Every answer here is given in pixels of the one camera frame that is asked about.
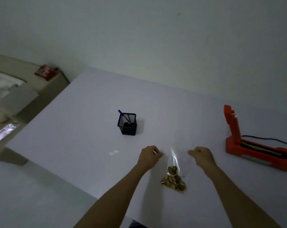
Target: white floor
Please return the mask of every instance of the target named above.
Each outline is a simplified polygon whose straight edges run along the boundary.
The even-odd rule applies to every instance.
[[[73,227],[96,201],[84,191],[28,162],[0,162],[0,227]],[[121,228],[128,227],[125,218]]]

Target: forearm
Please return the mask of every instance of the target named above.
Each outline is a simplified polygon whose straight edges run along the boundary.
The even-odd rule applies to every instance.
[[[135,165],[123,179],[97,200],[75,227],[119,228],[145,172],[143,168]]]
[[[219,168],[206,172],[212,180],[233,228],[280,227],[265,211],[245,195]]]

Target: white table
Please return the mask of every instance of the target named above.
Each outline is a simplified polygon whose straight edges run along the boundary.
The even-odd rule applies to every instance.
[[[136,164],[143,147],[156,145],[166,156],[144,175],[126,215],[149,228],[231,227],[213,184],[193,159],[185,194],[160,184],[172,160],[172,138],[183,131],[193,147],[209,147],[227,175],[287,227],[287,172],[225,153],[230,131],[224,104],[238,114],[242,134],[287,141],[287,115],[88,67],[8,147],[100,198]],[[119,109],[137,114],[137,135],[121,134]]]

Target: hand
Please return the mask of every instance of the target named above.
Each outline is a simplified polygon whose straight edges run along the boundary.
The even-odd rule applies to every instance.
[[[147,146],[141,150],[137,165],[145,171],[148,171],[155,166],[159,158],[163,155],[164,153],[161,153],[156,146]]]
[[[194,150],[189,150],[188,154],[195,158],[196,164],[204,170],[206,175],[217,168],[210,149],[206,147],[197,146]]]

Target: label on heat sealer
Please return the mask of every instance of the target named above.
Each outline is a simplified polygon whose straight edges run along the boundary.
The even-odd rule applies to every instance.
[[[245,154],[242,154],[241,157],[247,158],[247,159],[249,159],[249,160],[251,160],[251,161],[255,161],[255,162],[262,163],[262,164],[264,164],[264,165],[270,165],[270,164],[272,164],[271,162],[268,162],[268,161],[265,161],[265,160],[262,160],[262,159],[258,159],[258,158],[256,158],[256,157],[251,157],[251,156],[245,155]]]

